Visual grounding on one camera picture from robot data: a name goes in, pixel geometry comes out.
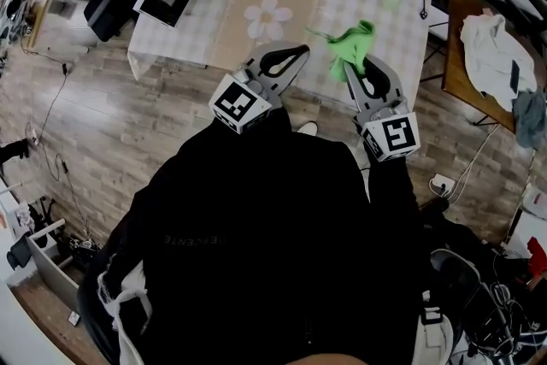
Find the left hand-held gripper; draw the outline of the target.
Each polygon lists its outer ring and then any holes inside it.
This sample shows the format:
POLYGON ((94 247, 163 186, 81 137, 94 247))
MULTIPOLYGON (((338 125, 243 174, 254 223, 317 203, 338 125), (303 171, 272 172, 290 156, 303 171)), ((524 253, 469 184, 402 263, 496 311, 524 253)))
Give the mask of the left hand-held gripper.
POLYGON ((282 106, 279 95, 297 77, 309 52, 306 44, 292 42, 270 42, 253 49, 246 67, 226 74, 210 98, 215 118, 237 134, 266 120, 282 106))

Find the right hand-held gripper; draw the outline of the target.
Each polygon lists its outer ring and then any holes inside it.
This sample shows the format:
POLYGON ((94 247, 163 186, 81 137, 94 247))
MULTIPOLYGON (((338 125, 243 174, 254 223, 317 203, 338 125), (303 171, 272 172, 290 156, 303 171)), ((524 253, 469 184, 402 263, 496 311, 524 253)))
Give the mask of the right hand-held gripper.
POLYGON ((344 65, 350 95, 358 113, 354 119, 364 145, 376 162, 405 157, 421 147, 416 113, 403 96, 397 73, 376 56, 368 55, 368 83, 351 63, 344 65), (389 103, 373 109, 373 101, 389 103))

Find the green cloth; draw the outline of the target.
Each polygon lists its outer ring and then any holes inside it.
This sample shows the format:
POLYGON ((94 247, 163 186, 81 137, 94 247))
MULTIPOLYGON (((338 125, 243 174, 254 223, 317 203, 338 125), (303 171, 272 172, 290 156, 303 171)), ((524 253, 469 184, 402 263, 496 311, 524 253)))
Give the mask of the green cloth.
POLYGON ((356 74, 364 77, 364 60, 373 45, 375 25, 370 21, 359 21, 356 26, 348 28, 342 35, 333 36, 310 28, 306 30, 326 40, 334 58, 329 67, 329 74, 339 82, 347 82, 344 65, 349 63, 356 69, 356 74))

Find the person's right forearm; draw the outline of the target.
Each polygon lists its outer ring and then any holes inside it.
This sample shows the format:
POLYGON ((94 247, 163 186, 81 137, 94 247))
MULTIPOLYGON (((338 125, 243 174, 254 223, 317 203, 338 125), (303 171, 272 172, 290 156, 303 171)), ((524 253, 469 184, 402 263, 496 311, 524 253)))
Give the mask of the person's right forearm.
POLYGON ((370 230, 380 237, 415 238, 421 219, 414 187, 404 157, 378 162, 369 159, 370 230))

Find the person's left forearm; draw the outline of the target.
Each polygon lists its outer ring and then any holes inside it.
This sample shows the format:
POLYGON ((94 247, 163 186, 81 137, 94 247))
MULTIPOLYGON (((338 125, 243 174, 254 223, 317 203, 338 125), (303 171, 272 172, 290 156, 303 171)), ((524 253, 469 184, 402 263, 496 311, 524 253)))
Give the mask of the person's left forearm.
POLYGON ((211 158, 219 153, 232 156, 246 156, 263 152, 274 146, 291 133, 291 122, 286 109, 275 109, 264 121, 260 121, 248 132, 235 133, 218 119, 186 140, 179 149, 179 154, 190 159, 199 156, 211 158))

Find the brown wooden side table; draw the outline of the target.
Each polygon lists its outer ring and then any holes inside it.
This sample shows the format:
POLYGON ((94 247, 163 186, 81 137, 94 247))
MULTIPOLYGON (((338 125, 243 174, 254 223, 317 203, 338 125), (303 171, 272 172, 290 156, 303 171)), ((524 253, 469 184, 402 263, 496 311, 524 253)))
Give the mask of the brown wooden side table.
MULTIPOLYGON (((447 39, 447 52, 442 88, 453 97, 456 97, 481 111, 486 118, 493 119, 496 123, 506 127, 511 132, 515 131, 515 118, 513 109, 508 112, 504 110, 497 101, 488 95, 483 95, 475 90, 471 84, 464 64, 464 48, 460 40, 460 33, 463 20, 470 15, 500 15, 494 12, 487 14, 491 7, 483 0, 450 0, 449 2, 449 28, 447 39)), ((538 57, 537 51, 531 44, 518 35, 515 28, 506 19, 506 30, 526 49, 534 61, 534 74, 537 81, 537 89, 540 82, 536 71, 544 70, 541 62, 534 59, 538 57)))

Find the table with checked floral tablecloth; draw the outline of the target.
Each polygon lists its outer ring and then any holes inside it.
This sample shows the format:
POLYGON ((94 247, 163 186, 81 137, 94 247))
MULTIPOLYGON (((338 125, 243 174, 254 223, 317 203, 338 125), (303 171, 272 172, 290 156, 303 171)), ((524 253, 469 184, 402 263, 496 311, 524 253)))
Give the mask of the table with checked floral tablecloth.
POLYGON ((420 16, 431 0, 190 0, 179 24, 170 27, 141 16, 127 52, 136 78, 168 58, 233 70, 258 45, 274 40, 306 44, 310 56, 297 87, 351 104, 347 87, 330 73, 334 58, 327 37, 361 21, 374 26, 370 55, 399 76, 414 103, 426 51, 428 23, 420 16))

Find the white power strip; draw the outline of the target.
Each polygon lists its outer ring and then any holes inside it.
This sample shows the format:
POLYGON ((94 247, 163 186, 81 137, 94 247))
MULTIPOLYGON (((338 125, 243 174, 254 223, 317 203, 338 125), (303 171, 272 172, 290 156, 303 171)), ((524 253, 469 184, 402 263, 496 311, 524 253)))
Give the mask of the white power strip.
POLYGON ((442 174, 435 174, 429 181, 431 192, 440 197, 449 197, 455 188, 456 182, 442 174))

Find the white garment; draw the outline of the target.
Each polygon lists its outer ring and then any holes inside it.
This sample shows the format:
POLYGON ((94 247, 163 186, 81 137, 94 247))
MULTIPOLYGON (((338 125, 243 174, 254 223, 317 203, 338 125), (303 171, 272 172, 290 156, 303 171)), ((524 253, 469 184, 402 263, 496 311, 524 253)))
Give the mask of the white garment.
POLYGON ((460 40, 464 64, 476 91, 493 97, 510 112, 520 91, 535 91, 534 61, 526 49, 506 30, 502 15, 470 15, 463 20, 460 40), (511 63, 520 67, 519 90, 512 92, 509 81, 511 63))

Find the grey garment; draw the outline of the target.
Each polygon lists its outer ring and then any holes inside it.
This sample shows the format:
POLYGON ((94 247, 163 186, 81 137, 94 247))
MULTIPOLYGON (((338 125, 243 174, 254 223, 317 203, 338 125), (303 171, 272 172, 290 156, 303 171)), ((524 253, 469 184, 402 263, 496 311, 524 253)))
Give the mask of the grey garment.
POLYGON ((520 91, 513 101, 515 136, 523 148, 538 150, 547 132, 547 100, 544 92, 520 91))

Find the person's black jacket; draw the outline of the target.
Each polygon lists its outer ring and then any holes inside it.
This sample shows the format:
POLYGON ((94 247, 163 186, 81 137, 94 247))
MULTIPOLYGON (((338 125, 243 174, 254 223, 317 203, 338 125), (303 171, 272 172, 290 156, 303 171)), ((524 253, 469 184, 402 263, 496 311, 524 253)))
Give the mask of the person's black jacket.
POLYGON ((119 331, 144 365, 411 365, 423 216, 415 238, 375 235, 368 174, 293 129, 246 156, 178 151, 86 270, 84 327, 113 365, 119 331))

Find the black office chair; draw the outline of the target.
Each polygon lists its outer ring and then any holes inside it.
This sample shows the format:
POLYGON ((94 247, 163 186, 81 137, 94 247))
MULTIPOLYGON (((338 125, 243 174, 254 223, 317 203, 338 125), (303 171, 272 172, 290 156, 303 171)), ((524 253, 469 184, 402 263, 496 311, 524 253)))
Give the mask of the black office chair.
POLYGON ((133 9, 137 0, 89 0, 84 16, 88 27, 102 41, 120 34, 129 20, 137 21, 139 13, 133 9))

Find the black swivel chair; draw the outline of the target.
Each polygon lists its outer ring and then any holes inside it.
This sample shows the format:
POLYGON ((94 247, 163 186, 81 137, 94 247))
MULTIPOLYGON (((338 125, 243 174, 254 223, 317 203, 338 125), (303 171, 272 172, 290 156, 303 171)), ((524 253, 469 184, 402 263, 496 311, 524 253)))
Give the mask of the black swivel chair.
POLYGON ((509 301, 496 297, 479 270, 451 250, 433 251, 430 263, 432 294, 452 325, 455 341, 466 336, 473 352, 490 359, 514 353, 521 318, 513 316, 509 301))

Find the red box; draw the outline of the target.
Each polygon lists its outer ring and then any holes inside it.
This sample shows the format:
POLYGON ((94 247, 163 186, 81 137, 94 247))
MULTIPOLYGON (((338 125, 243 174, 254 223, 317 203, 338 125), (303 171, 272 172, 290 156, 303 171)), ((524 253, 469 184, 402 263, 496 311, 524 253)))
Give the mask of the red box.
POLYGON ((527 249, 531 254, 528 262, 528 271, 532 275, 539 275, 547 269, 547 253, 535 237, 530 237, 527 249))

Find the white open cabinet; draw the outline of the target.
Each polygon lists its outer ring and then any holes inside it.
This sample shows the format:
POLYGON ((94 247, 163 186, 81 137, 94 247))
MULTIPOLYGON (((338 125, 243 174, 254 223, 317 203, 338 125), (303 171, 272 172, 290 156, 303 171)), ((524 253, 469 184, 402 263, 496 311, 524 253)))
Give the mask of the white open cabinet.
POLYGON ((79 313, 77 296, 84 269, 62 251, 64 226, 65 220, 60 219, 27 236, 26 242, 42 281, 71 311, 79 313))

